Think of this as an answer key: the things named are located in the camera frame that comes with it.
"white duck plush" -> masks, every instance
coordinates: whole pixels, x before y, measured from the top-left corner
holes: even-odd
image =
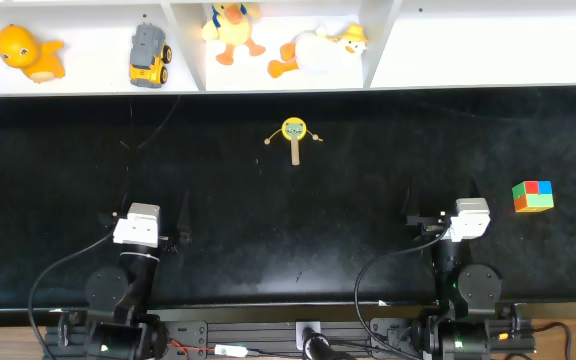
[[[367,42],[359,24],[351,24],[338,38],[328,36],[326,28],[321,26],[315,33],[302,33],[294,42],[283,45],[283,61],[271,61],[268,73],[276,79],[297,69],[309,74],[343,71],[361,61]]]

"red cube face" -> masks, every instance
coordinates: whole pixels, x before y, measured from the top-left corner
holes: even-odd
[[[526,181],[526,194],[539,194],[539,182]]]

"wooden handle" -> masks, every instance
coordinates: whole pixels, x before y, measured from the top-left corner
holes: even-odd
[[[290,138],[290,153],[292,155],[292,164],[299,165],[299,139],[296,136]]]

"yellow and gray toy vehicle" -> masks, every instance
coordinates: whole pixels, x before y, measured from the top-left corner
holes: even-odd
[[[159,88],[168,81],[164,64],[172,60],[172,50],[166,35],[152,24],[137,26],[130,51],[130,83],[136,86]]]

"cube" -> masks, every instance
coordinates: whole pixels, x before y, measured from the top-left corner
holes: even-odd
[[[512,188],[516,212],[541,212],[555,207],[550,181],[524,181]]]

